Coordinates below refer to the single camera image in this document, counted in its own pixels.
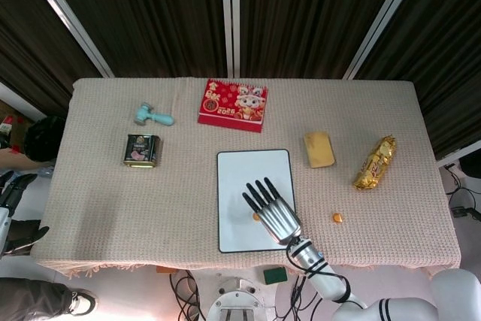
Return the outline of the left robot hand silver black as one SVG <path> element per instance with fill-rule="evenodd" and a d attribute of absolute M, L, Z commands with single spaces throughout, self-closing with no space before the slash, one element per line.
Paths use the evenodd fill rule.
<path fill-rule="evenodd" d="M 14 214 L 27 186 L 36 174 L 22 174 L 6 184 L 14 175 L 7 171 L 1 176 L 1 257 L 29 255 L 34 244 L 50 230 L 40 227 L 40 220 L 14 220 Z"/>

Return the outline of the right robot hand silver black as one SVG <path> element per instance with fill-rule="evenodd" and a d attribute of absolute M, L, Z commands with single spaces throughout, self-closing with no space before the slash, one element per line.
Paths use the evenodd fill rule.
<path fill-rule="evenodd" d="M 242 197 L 260 219 L 268 234 L 282 246 L 301 235 L 301 221 L 269 178 L 246 184 Z"/>

